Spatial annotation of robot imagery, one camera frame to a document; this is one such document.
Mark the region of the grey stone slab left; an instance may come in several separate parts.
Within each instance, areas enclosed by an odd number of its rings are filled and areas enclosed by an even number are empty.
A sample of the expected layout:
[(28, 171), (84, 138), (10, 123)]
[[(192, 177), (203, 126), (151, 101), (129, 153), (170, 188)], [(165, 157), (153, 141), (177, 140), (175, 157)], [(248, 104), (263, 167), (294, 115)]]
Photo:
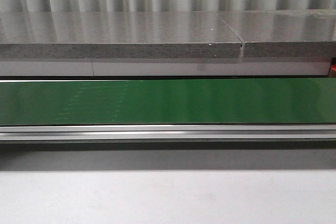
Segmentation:
[(215, 12), (4, 12), (1, 59), (237, 59)]

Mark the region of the grey stone slab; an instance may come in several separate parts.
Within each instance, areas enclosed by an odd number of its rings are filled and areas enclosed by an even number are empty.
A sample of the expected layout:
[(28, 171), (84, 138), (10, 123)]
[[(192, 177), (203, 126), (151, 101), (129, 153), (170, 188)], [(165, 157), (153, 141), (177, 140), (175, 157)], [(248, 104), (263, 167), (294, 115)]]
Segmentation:
[(237, 59), (215, 12), (4, 12), (1, 59)]
[(335, 10), (222, 11), (243, 58), (334, 58)]

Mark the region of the green conveyor belt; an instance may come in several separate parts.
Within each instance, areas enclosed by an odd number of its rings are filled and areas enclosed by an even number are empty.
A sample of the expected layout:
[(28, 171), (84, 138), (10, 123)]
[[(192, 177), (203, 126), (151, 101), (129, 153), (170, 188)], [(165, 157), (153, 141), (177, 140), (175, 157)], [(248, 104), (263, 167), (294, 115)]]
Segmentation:
[(3, 143), (267, 140), (335, 140), (335, 79), (1, 83)]

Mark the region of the grey stone slab right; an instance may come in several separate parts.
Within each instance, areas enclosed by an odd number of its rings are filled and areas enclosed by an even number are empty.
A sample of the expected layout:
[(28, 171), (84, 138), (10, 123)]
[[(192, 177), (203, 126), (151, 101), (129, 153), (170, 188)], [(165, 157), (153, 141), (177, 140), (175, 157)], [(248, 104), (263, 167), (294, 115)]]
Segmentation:
[(335, 10), (222, 11), (243, 58), (334, 58)]

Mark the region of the red plastic tray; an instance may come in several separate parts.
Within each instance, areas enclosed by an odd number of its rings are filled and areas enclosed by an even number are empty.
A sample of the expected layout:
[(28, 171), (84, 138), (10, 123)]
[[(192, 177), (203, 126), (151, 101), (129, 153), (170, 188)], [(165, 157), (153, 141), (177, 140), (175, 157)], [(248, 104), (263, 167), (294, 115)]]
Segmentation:
[(336, 77), (336, 58), (333, 58), (330, 65), (329, 77)]

